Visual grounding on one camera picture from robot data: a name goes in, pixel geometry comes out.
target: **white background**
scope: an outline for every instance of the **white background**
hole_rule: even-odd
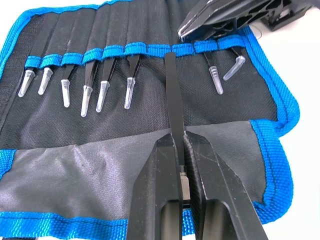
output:
[[[25,10],[103,2],[2,0],[0,46]],[[269,32],[260,23],[254,25],[258,28],[252,28],[257,38],[262,32],[258,40],[262,49],[300,106],[299,123],[280,139],[294,181],[292,206],[282,218],[264,225],[264,229],[269,240],[320,240],[320,10],[311,9],[303,18],[276,32]]]

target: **black mesh fabric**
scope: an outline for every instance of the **black mesh fabric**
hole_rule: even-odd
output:
[[[112,10],[108,12],[106,44],[125,45],[130,41],[141,42],[141,39],[147,44],[178,43],[177,29],[193,5],[194,0],[152,2],[135,0],[117,2],[112,6],[106,5],[100,8],[100,11],[104,8],[105,11],[109,11],[107,7],[112,7]],[[145,16],[141,16],[143,14],[140,14],[139,9],[147,9],[147,13],[143,13]],[[115,15],[117,11],[122,11],[121,17]],[[93,21],[91,9],[83,10],[82,18],[77,15],[75,19],[86,18],[87,13],[90,13],[91,16],[89,21]],[[43,71],[36,70],[36,77],[25,96],[19,98],[17,95],[12,105],[8,106],[43,21],[44,16],[36,15],[31,19],[21,32],[14,51],[5,65],[0,83],[0,114],[4,121],[0,132],[0,149],[81,145],[170,127],[165,92],[166,70],[162,58],[142,57],[129,110],[124,109],[129,74],[129,62],[126,58],[118,59],[116,63],[110,82],[111,87],[100,113],[96,112],[96,104],[100,88],[99,81],[102,78],[102,64],[99,64],[93,83],[93,92],[86,117],[80,115],[85,82],[84,66],[79,66],[70,79],[69,108],[63,106],[62,99],[61,79],[64,67],[52,68],[54,74],[44,95],[38,94]],[[81,31],[75,22],[69,24],[71,25],[73,25],[73,31],[68,30],[67,32],[70,38],[75,40],[77,39],[76,34],[80,35]],[[70,45],[64,45],[64,48],[80,51],[87,47],[84,46],[85,40],[72,42],[75,45],[79,44],[78,48]],[[246,62],[239,72],[228,81],[221,79],[223,95],[218,95],[215,90],[209,74],[209,66],[203,54],[177,58],[176,65],[186,126],[250,119],[277,120],[277,107],[264,79],[251,63],[245,49],[243,49],[243,54]],[[214,55],[219,75],[222,78],[235,63],[235,56],[227,50],[216,51]],[[4,119],[5,109],[8,108],[9,112]]]

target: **black fabric pouch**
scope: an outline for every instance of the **black fabric pouch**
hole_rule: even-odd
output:
[[[109,1],[101,6],[39,8],[23,13],[0,55],[0,236],[124,239],[134,182],[155,142],[171,132],[167,53],[176,55],[186,130],[204,136],[240,177],[263,224],[289,208],[293,183],[279,137],[299,107],[250,28],[218,40],[181,43],[178,27],[196,0]],[[228,50],[241,47],[235,64]],[[224,90],[216,91],[204,52]],[[141,55],[130,109],[129,61]],[[104,60],[116,58],[110,88],[96,112]],[[85,65],[99,61],[86,117]],[[61,80],[68,65],[70,106]],[[23,74],[35,77],[18,97]],[[44,69],[53,72],[43,95]],[[190,210],[183,234],[193,234]]]

